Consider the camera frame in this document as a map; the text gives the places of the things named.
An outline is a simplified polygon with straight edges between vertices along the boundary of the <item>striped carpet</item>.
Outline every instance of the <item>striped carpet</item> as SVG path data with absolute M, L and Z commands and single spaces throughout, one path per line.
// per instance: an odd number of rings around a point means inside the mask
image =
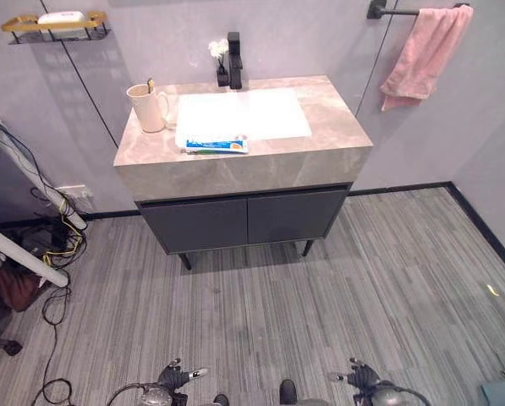
M 354 389 L 326 379 L 350 356 L 435 405 L 483 404 L 479 385 L 500 377 L 505 266 L 445 189 L 350 197 L 307 258 L 301 243 L 214 250 L 187 272 L 140 217 L 95 221 L 88 235 L 49 374 L 73 382 L 77 406 L 155 380 L 175 356 L 211 368 L 185 387 L 191 406 L 217 392 L 274 405 L 286 377 L 302 398 L 351 405 Z M 25 349 L 0 349 L 0 405 L 30 404 L 41 384 L 46 295 L 3 334 Z

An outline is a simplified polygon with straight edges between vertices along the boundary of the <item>mug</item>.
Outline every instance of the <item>mug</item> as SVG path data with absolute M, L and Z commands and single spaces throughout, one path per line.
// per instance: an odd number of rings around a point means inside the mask
M 140 125 L 146 133 L 157 133 L 162 131 L 166 126 L 165 119 L 169 114 L 169 101 L 163 91 L 153 90 L 149 93 L 149 86 L 135 85 L 130 87 L 126 94 L 132 101 L 135 114 L 140 120 Z M 167 111 L 162 115 L 159 99 L 163 98 L 166 102 Z

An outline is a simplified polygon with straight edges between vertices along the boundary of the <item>white sink basin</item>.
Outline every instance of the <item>white sink basin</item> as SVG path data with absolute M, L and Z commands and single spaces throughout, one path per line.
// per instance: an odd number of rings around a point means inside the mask
M 293 89 L 182 95 L 175 141 L 248 140 L 311 136 Z

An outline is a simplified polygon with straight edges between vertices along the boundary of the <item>black faucet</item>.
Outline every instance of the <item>black faucet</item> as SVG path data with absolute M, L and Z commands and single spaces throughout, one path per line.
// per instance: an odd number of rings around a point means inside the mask
M 241 70 L 243 69 L 243 61 L 241 60 L 241 41 L 238 32 L 228 32 L 229 45 L 229 88 L 242 89 Z

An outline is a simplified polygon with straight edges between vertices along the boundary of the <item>gold wall shelf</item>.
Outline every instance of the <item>gold wall shelf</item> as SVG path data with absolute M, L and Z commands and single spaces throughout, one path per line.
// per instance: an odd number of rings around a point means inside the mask
M 86 21 L 38 24 L 35 14 L 22 14 L 2 24 L 2 31 L 11 32 L 14 40 L 10 44 L 25 44 L 54 41 L 92 41 L 101 40 L 107 36 L 107 16 L 102 11 L 89 11 Z M 85 37 L 57 37 L 55 30 L 85 30 Z

